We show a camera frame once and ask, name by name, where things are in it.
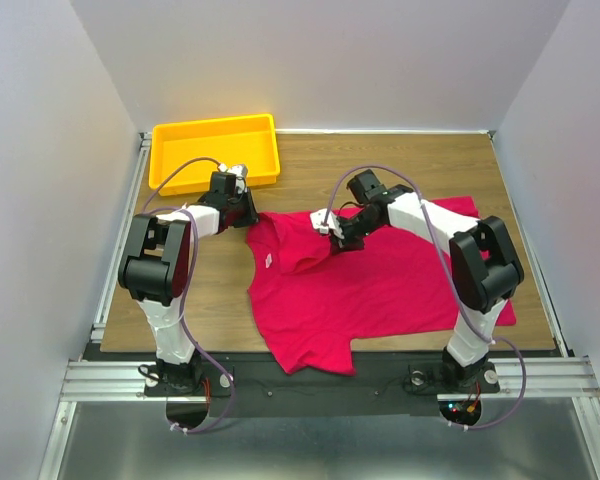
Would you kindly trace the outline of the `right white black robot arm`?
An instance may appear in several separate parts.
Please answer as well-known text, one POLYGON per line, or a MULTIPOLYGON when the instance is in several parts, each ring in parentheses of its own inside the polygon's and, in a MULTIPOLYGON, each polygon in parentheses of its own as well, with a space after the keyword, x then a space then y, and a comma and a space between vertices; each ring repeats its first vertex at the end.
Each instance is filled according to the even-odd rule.
POLYGON ((523 282, 524 269, 503 220, 475 219, 440 207, 406 175, 388 188, 375 174, 380 168, 354 167, 336 182, 351 192, 361 207, 358 213, 346 218, 327 206, 312 213, 312 226, 329 237, 336 252, 362 249, 365 238, 384 226, 433 246, 458 308, 440 378, 446 387, 462 390, 485 366, 490 346, 500 342, 494 328, 523 282))

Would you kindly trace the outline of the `yellow plastic tray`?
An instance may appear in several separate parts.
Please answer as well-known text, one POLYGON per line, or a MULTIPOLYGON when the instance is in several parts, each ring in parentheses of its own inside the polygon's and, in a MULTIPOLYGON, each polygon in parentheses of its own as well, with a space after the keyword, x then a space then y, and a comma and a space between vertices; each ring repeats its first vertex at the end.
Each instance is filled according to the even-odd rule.
POLYGON ((213 158, 232 167, 247 167, 249 187, 272 185, 280 175, 274 118, 269 113, 159 124, 153 128, 148 186, 162 196, 202 193, 214 170, 211 162, 196 162, 167 176, 194 158, 213 158))

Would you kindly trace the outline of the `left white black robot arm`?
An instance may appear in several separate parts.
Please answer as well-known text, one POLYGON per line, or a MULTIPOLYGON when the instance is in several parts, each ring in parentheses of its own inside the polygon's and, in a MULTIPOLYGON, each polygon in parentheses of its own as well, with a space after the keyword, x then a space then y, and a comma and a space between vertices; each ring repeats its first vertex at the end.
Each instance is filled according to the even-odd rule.
POLYGON ((118 283, 144 312, 155 341, 155 363, 140 368, 148 388, 187 395, 201 387, 200 353, 183 326, 191 261, 201 238, 258 222, 247 172, 244 164, 221 168, 197 202, 169 214, 132 217, 118 283))

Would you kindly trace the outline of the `red t shirt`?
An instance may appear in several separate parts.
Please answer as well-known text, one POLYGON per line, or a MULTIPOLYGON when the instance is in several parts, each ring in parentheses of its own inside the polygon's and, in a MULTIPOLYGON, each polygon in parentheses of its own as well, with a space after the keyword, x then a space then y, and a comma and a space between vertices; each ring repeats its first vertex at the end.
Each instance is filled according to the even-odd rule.
POLYGON ((352 375, 354 339, 454 327, 458 308, 429 242, 383 227, 363 250, 331 255, 309 215, 263 213, 246 236, 254 321, 285 373, 352 375))

